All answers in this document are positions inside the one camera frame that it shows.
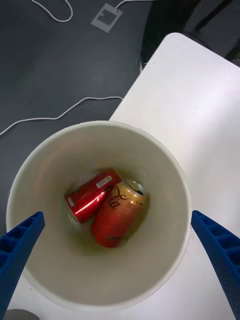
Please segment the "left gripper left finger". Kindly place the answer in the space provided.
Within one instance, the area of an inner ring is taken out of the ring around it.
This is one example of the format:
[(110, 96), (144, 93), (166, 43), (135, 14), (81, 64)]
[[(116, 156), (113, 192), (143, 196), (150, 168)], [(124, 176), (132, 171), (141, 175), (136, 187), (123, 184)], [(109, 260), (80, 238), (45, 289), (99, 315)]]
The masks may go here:
[(3, 319), (20, 276), (45, 227), (39, 211), (0, 238), (0, 318)]

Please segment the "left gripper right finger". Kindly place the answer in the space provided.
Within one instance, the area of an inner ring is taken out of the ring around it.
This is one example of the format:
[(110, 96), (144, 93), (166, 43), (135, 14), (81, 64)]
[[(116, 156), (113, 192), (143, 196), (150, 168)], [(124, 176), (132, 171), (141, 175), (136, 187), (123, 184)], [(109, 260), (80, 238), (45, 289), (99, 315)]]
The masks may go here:
[(240, 239), (194, 210), (191, 226), (213, 266), (235, 319), (240, 319)]

